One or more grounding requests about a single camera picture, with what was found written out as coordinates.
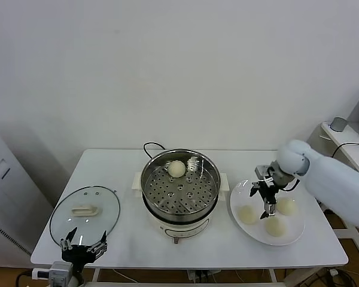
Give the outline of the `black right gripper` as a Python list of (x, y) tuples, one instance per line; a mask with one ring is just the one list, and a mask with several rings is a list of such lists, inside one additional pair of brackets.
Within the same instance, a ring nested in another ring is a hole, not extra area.
[(277, 186), (273, 181), (259, 180), (252, 183), (250, 197), (253, 197), (257, 192), (260, 193), (260, 196), (264, 201), (264, 212), (260, 216), (260, 219), (275, 216), (276, 194), (279, 192), (279, 186)]

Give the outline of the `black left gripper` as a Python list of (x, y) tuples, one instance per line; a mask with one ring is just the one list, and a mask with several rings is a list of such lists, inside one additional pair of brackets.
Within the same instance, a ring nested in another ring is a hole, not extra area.
[(60, 240), (62, 259), (73, 264), (94, 263), (107, 251), (107, 231), (104, 231), (101, 238), (91, 246), (72, 245), (77, 227), (71, 230), (64, 239)]

